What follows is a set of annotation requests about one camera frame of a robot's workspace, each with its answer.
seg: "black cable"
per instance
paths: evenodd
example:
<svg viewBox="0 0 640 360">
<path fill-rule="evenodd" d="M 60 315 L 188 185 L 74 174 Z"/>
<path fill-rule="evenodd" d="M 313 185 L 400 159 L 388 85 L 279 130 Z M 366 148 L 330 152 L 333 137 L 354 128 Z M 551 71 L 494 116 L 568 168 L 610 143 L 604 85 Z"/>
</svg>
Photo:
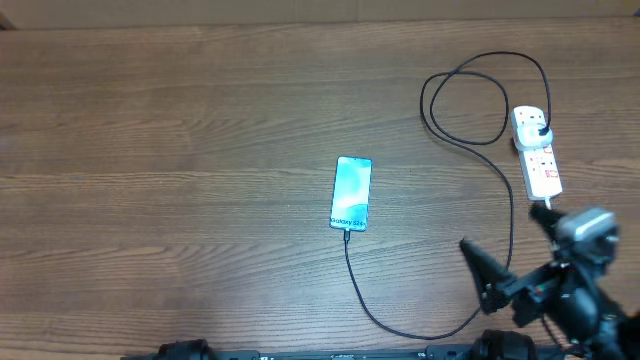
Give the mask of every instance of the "black cable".
<svg viewBox="0 0 640 360">
<path fill-rule="evenodd" d="M 423 121 L 423 123 L 425 124 L 425 126 L 427 127 L 427 130 L 429 130 L 429 132 L 431 132 L 435 137 L 437 137 L 438 139 L 451 144 L 453 146 L 459 147 L 461 149 L 464 149 L 474 155 L 476 155 L 477 157 L 479 157 L 480 159 L 482 159 L 485 163 L 487 163 L 491 168 L 493 168 L 493 170 L 500 176 L 500 178 L 502 179 L 502 182 L 504 183 L 505 187 L 507 188 L 507 191 L 509 193 L 509 252 L 507 254 L 507 260 L 505 263 L 505 267 L 508 269 L 509 265 L 511 265 L 511 257 L 513 255 L 513 233 L 514 233 L 514 219 L 513 219 L 513 209 L 514 209 L 514 202 L 513 202 L 513 190 L 511 189 L 511 184 L 509 183 L 509 180 L 507 179 L 507 177 L 504 175 L 504 173 L 502 173 L 502 171 L 493 163 L 491 162 L 491 160 L 489 160 L 486 156 L 480 154 L 479 152 L 477 152 L 476 150 L 473 150 L 467 146 L 464 146 L 462 144 L 468 144 L 468 145 L 489 145 L 492 144 L 494 142 L 496 142 L 498 139 L 500 139 L 500 137 L 502 136 L 502 134 L 504 133 L 504 130 L 507 127 L 507 123 L 509 121 L 509 98 L 507 97 L 507 91 L 504 89 L 504 87 L 502 86 L 502 84 L 500 84 L 500 82 L 498 80 L 496 80 L 495 78 L 483 74 L 483 73 L 479 73 L 479 72 L 474 72 L 474 71 L 460 71 L 465 65 L 468 65 L 470 62 L 474 61 L 475 59 L 484 57 L 484 56 L 489 56 L 489 55 L 515 55 L 515 56 L 520 56 L 523 57 L 525 59 L 530 60 L 531 62 L 533 62 L 536 67 L 538 68 L 538 70 L 540 70 L 540 74 L 542 75 L 542 80 L 544 81 L 544 86 L 545 86 L 545 90 L 547 93 L 547 107 L 548 107 L 548 116 L 547 116 L 547 125 L 540 130 L 540 134 L 544 135 L 549 131 L 549 126 L 551 125 L 551 95 L 549 92 L 549 83 L 547 82 L 547 77 L 544 74 L 544 71 L 542 70 L 542 67 L 540 66 L 540 64 L 533 58 L 525 55 L 525 54 L 521 54 L 518 52 L 512 52 L 512 51 L 493 51 L 493 52 L 487 52 L 487 53 L 483 53 L 483 54 L 479 54 L 476 55 L 474 57 L 472 57 L 471 59 L 463 62 L 462 64 L 458 65 L 458 67 L 456 67 L 453 71 L 451 72 L 442 72 L 442 73 L 438 73 L 435 75 L 432 75 L 431 77 L 429 77 L 424 84 L 422 85 L 422 90 L 420 92 L 420 117 Z M 460 139 L 458 137 L 455 137 L 451 134 L 449 134 L 448 132 L 446 132 L 444 129 L 442 129 L 442 127 L 440 127 L 440 125 L 438 124 L 438 122 L 436 121 L 435 116 L 433 115 L 433 104 L 436 100 L 436 97 L 438 96 L 438 93 L 440 92 L 440 89 L 442 89 L 442 87 L 444 86 L 444 84 L 451 79 L 451 77 L 453 77 L 454 75 L 470 75 L 470 76 L 479 76 L 482 78 L 485 78 L 487 80 L 492 81 L 494 84 L 496 84 L 500 90 L 502 91 L 502 94 L 504 95 L 504 102 L 505 102 L 505 117 L 504 117 L 504 123 L 502 124 L 502 128 L 500 129 L 500 132 L 498 133 L 498 135 L 496 135 L 496 137 L 494 137 L 491 140 L 488 141 L 470 141 L 470 140 L 464 140 L 464 139 Z M 427 84 L 429 84 L 429 82 L 431 80 L 433 80 L 436 77 L 439 76 L 446 76 L 444 80 L 442 80 L 442 82 L 440 83 L 440 85 L 438 86 L 438 88 L 436 89 L 435 93 L 433 94 L 433 97 L 431 98 L 431 104 L 429 106 L 429 114 L 431 116 L 431 120 L 433 121 L 433 124 L 435 125 L 435 127 L 442 133 L 444 134 L 441 135 L 439 133 L 437 133 L 436 131 L 434 131 L 434 129 L 431 127 L 431 125 L 429 124 L 429 121 L 427 121 L 427 118 L 424 114 L 424 91 L 427 87 Z M 476 317 L 476 315 L 478 315 L 478 313 L 480 312 L 481 308 L 479 307 L 478 309 L 476 309 L 473 314 L 471 314 L 471 316 L 469 316 L 469 318 L 467 320 L 465 320 L 462 325 L 458 326 L 456 329 L 446 333 L 446 334 L 441 334 L 441 335 L 434 335 L 434 336 L 421 336 L 421 335 L 413 335 L 413 334 L 408 334 L 408 333 L 404 333 L 398 330 L 394 330 L 386 325 L 384 325 L 383 323 L 381 323 L 380 321 L 378 321 L 378 319 L 375 318 L 375 316 L 373 316 L 373 314 L 369 311 L 369 309 L 367 308 L 367 305 L 365 304 L 364 298 L 362 297 L 362 294 L 360 293 L 360 289 L 358 288 L 358 284 L 356 283 L 356 278 L 353 276 L 353 270 L 351 269 L 351 263 L 349 262 L 349 250 L 348 250 L 348 244 L 349 244 L 349 237 L 350 235 L 348 234 L 348 231 L 345 231 L 345 237 L 344 237 L 344 256 L 347 260 L 347 268 L 349 269 L 349 275 L 351 276 L 351 282 L 353 283 L 353 287 L 356 290 L 356 294 L 358 295 L 358 300 L 360 300 L 360 305 L 362 305 L 362 309 L 364 310 L 364 312 L 367 314 L 367 316 L 369 317 L 369 319 L 371 319 L 371 321 L 373 321 L 376 325 L 378 325 L 379 327 L 381 327 L 383 330 L 386 330 L 392 334 L 398 335 L 398 336 L 402 336 L 402 337 L 406 337 L 406 338 L 410 338 L 410 339 L 419 339 L 419 340 L 438 340 L 438 339 L 442 339 L 442 338 L 446 338 L 449 336 L 452 336 L 454 334 L 456 334 L 457 332 L 459 332 L 460 330 L 464 329 L 465 326 L 467 326 L 471 320 L 473 320 L 473 318 Z"/>
<path fill-rule="evenodd" d="M 549 327 L 549 324 L 547 323 L 547 319 L 545 319 L 544 314 L 540 316 L 540 320 L 542 321 L 542 326 L 544 327 L 545 331 L 547 332 L 547 334 L 549 334 L 551 341 L 553 341 L 554 344 L 560 346 L 560 342 L 558 341 L 556 336 L 553 335 L 553 332 L 551 331 L 551 328 Z"/>
</svg>

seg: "smartphone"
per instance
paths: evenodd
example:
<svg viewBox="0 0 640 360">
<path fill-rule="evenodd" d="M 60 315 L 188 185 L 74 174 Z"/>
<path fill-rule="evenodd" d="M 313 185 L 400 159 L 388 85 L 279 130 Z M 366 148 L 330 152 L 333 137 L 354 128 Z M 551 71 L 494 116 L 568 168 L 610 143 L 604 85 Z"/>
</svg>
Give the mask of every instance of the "smartphone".
<svg viewBox="0 0 640 360">
<path fill-rule="evenodd" d="M 336 165 L 330 226 L 349 231 L 365 231 L 371 188 L 370 159 L 341 156 Z"/>
</svg>

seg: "table surface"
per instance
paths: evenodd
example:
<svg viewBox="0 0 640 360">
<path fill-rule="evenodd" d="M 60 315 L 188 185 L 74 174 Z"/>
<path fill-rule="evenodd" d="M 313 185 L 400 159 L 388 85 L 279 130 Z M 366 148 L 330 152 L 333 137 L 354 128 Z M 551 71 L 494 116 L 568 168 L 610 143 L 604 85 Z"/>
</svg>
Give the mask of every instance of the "table surface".
<svg viewBox="0 0 640 360">
<path fill-rule="evenodd" d="M 640 19 L 432 21 L 0 33 L 0 357 L 115 359 L 176 339 L 219 349 L 421 348 L 363 313 L 329 228 L 335 161 L 374 160 L 351 257 L 371 310 L 422 335 L 477 307 L 463 237 L 507 253 L 505 186 L 426 133 L 420 86 L 481 52 L 524 52 L 553 97 L 561 209 L 622 226 L 600 284 L 640 299 Z M 483 59 L 510 105 L 545 107 L 523 59 Z M 502 94 L 453 79 L 435 106 L 472 139 Z M 515 193 L 512 269 L 549 259 L 511 131 L 479 150 Z M 439 343 L 515 329 L 478 316 Z M 547 343 L 539 324 L 522 332 Z"/>
</svg>

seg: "white power strip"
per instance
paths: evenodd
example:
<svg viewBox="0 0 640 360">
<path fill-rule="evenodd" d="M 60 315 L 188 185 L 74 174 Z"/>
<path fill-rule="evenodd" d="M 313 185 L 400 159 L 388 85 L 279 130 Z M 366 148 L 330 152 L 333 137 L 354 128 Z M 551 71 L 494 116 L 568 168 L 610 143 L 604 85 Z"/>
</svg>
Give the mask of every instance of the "white power strip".
<svg viewBox="0 0 640 360">
<path fill-rule="evenodd" d="M 522 135 L 518 136 L 518 134 L 532 132 L 529 130 L 533 129 L 537 134 L 540 125 L 546 124 L 544 112 L 533 106 L 518 106 L 511 113 L 511 123 L 527 195 L 530 200 L 544 200 L 549 207 L 549 199 L 562 192 L 558 165 L 551 147 L 552 136 L 527 139 L 524 147 L 527 150 L 520 150 L 523 148 L 519 140 Z"/>
</svg>

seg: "wood grain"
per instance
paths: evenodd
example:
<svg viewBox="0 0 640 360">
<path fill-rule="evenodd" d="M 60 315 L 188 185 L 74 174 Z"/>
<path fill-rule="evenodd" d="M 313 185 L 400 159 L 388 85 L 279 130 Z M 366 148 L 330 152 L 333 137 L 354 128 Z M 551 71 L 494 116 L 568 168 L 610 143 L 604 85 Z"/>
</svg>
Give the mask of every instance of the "wood grain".
<svg viewBox="0 0 640 360">
<path fill-rule="evenodd" d="M 176 339 L 261 351 L 420 348 L 357 303 L 328 228 L 335 159 L 374 159 L 370 228 L 352 262 L 372 311 L 439 334 L 475 309 L 457 250 L 507 253 L 504 185 L 428 135 L 422 81 L 480 52 L 527 53 L 548 73 L 562 209 L 617 212 L 601 284 L 640 299 L 640 22 L 435 21 L 0 33 L 0 358 L 115 359 Z M 543 107 L 519 59 L 479 61 L 510 105 Z M 494 85 L 454 79 L 436 106 L 487 139 Z M 527 219 L 510 131 L 482 147 L 516 196 L 513 269 L 548 259 Z M 441 342 L 514 329 L 479 316 Z M 539 324 L 521 330 L 541 343 Z"/>
<path fill-rule="evenodd" d="M 633 16 L 640 0 L 0 0 L 19 30 Z"/>
</svg>

